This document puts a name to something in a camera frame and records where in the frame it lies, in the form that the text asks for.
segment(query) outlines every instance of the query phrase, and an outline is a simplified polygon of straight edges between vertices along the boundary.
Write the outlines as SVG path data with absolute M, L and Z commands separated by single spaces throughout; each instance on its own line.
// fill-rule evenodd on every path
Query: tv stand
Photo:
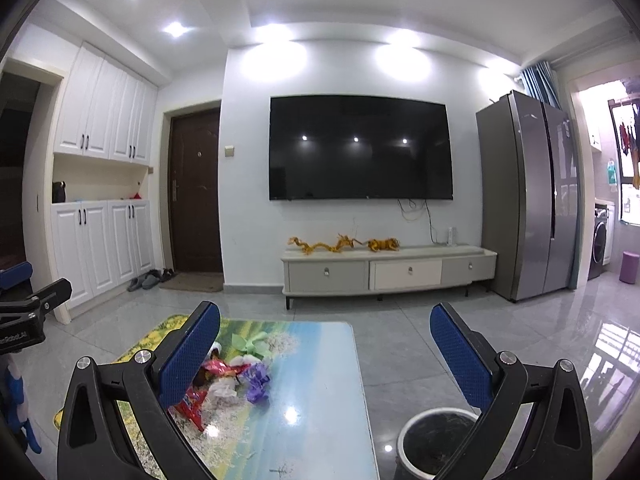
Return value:
M 366 248 L 305 254 L 288 249 L 282 256 L 287 310 L 290 298 L 377 296 L 469 285 L 490 280 L 497 253 L 469 245 L 403 247 L 372 252 Z

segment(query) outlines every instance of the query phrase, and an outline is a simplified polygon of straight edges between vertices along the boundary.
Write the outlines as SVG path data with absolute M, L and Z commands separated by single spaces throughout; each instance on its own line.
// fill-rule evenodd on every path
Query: metal screw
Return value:
M 89 359 L 88 357 L 81 357 L 81 358 L 78 359 L 78 362 L 76 363 L 76 366 L 78 368 L 80 368 L 81 370 L 84 370 L 90 364 L 91 364 L 91 359 Z
M 506 365 L 513 365 L 518 358 L 512 352 L 500 352 L 500 361 Z
M 569 359 L 562 359 L 560 361 L 560 367 L 565 372 L 573 372 L 574 371 L 574 364 L 571 361 L 569 361 Z
M 136 352 L 136 355 L 133 357 L 137 363 L 143 364 L 151 359 L 151 352 L 149 350 L 140 350 Z

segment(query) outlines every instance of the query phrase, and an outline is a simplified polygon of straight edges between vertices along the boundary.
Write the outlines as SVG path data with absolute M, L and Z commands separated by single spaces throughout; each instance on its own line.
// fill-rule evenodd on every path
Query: black trash can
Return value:
M 478 420 L 458 408 L 436 408 L 414 416 L 404 425 L 396 447 L 394 480 L 431 480 Z

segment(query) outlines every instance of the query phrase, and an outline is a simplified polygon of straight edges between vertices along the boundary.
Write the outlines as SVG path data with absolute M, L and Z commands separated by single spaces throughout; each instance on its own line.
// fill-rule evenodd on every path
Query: refrigerator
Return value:
M 518 301 L 569 285 L 578 211 L 569 117 L 513 91 L 476 114 L 482 247 L 498 253 L 490 288 Z

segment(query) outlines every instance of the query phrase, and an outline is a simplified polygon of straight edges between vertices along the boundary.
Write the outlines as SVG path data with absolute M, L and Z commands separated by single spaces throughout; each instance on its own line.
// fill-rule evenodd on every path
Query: television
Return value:
M 269 196 L 452 200 L 445 105 L 361 95 L 271 98 Z

